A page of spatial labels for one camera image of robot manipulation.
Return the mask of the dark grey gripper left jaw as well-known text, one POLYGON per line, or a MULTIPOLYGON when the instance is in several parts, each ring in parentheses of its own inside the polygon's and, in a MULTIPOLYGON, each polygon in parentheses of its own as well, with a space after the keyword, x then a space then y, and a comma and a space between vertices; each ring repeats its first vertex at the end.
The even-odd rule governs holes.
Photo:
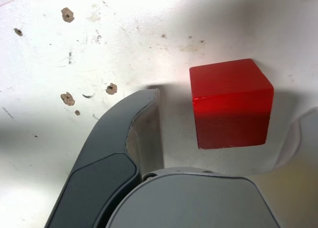
POLYGON ((103 228, 119 203, 162 169, 160 91, 137 91, 111 107, 87 137, 47 220, 48 228, 103 228))

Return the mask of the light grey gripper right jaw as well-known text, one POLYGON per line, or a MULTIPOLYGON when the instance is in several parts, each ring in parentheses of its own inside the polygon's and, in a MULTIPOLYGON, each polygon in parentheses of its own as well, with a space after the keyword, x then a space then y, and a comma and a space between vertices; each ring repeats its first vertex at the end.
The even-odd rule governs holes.
POLYGON ((161 169, 115 209, 109 228, 315 228, 318 110, 290 127, 272 171, 230 176, 161 169))

